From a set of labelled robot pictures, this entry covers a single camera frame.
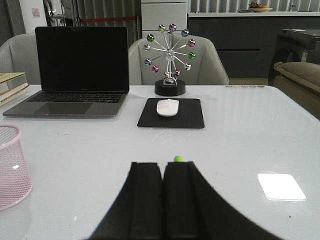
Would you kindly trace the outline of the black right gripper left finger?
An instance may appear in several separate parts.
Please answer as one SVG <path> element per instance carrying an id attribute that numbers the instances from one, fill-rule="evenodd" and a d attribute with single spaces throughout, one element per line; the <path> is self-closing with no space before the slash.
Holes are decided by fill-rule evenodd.
<path id="1" fill-rule="evenodd" d="M 160 240 L 162 176 L 157 163 L 133 162 L 122 189 L 92 240 Z"/>

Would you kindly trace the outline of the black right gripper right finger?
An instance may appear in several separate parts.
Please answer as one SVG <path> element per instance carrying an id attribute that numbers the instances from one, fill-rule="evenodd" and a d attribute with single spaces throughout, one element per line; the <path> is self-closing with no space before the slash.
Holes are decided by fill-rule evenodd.
<path id="1" fill-rule="evenodd" d="M 278 239 L 221 197 L 192 161 L 169 162 L 163 186 L 167 240 Z"/>

